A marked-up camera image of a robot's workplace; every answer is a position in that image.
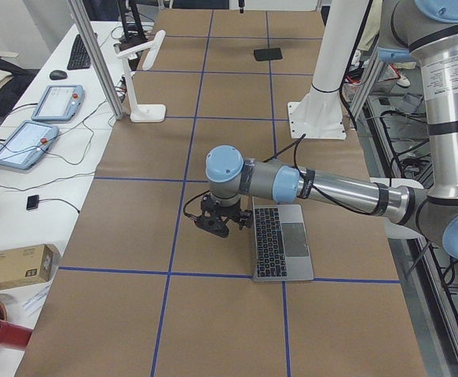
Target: white desk lamp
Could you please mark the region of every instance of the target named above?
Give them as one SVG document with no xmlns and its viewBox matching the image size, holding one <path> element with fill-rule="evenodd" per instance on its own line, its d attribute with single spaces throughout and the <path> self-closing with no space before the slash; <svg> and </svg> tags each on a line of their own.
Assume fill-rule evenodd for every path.
<svg viewBox="0 0 458 377">
<path fill-rule="evenodd" d="M 131 106 L 131 121 L 136 123 L 145 122 L 162 122 L 166 116 L 166 106 L 164 104 L 138 104 L 136 92 L 134 91 L 133 78 L 131 76 L 131 68 L 129 59 L 135 53 L 139 53 L 145 49 L 149 49 L 145 61 L 141 66 L 143 71 L 149 70 L 156 61 L 160 46 L 163 43 L 166 32 L 164 30 L 157 31 L 153 41 L 142 43 L 138 46 L 125 49 L 117 54 L 117 57 L 122 60 L 124 67 L 124 77 L 126 78 L 127 93 L 129 94 L 129 102 Z"/>
</svg>

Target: computer mouse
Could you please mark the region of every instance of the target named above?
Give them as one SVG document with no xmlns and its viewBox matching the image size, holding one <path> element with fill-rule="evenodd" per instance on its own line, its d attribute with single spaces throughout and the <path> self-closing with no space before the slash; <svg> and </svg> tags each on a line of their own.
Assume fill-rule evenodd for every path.
<svg viewBox="0 0 458 377">
<path fill-rule="evenodd" d="M 63 80 L 68 77 L 68 73 L 62 71 L 60 69 L 55 69 L 54 71 L 50 72 L 49 78 L 51 80 Z"/>
</svg>

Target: black smartphone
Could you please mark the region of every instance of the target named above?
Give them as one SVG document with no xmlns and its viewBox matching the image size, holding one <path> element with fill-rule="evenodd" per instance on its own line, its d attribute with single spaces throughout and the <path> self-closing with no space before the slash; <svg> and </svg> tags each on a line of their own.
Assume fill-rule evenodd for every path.
<svg viewBox="0 0 458 377">
<path fill-rule="evenodd" d="M 276 47 L 273 49 L 256 49 L 253 51 L 256 61 L 267 61 L 267 60 L 280 60 L 283 59 L 281 48 Z"/>
<path fill-rule="evenodd" d="M 40 196 L 38 195 L 29 196 L 26 201 L 26 210 L 34 210 L 35 208 L 38 208 L 39 199 Z"/>
</svg>

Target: silver laptop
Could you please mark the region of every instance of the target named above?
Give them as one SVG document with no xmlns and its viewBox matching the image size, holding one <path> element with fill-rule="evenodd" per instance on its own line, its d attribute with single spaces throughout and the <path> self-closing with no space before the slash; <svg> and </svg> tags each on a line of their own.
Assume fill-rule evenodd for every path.
<svg viewBox="0 0 458 377">
<path fill-rule="evenodd" d="M 298 204 L 253 205 L 255 281 L 312 280 L 302 208 Z"/>
</svg>

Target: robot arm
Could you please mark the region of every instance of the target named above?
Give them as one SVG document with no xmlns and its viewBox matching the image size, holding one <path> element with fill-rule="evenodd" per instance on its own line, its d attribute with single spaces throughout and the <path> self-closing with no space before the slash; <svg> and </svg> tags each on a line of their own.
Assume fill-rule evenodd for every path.
<svg viewBox="0 0 458 377">
<path fill-rule="evenodd" d="M 234 147 L 223 145 L 207 156 L 210 192 L 201 203 L 201 216 L 192 217 L 197 226 L 219 236 L 228 235 L 228 220 L 248 226 L 251 215 L 240 210 L 240 195 L 279 203 L 298 197 L 384 216 L 458 258 L 458 2 L 385 0 L 381 25 L 381 59 L 413 57 L 420 63 L 434 186 L 388 188 L 277 161 L 244 159 Z"/>
</svg>

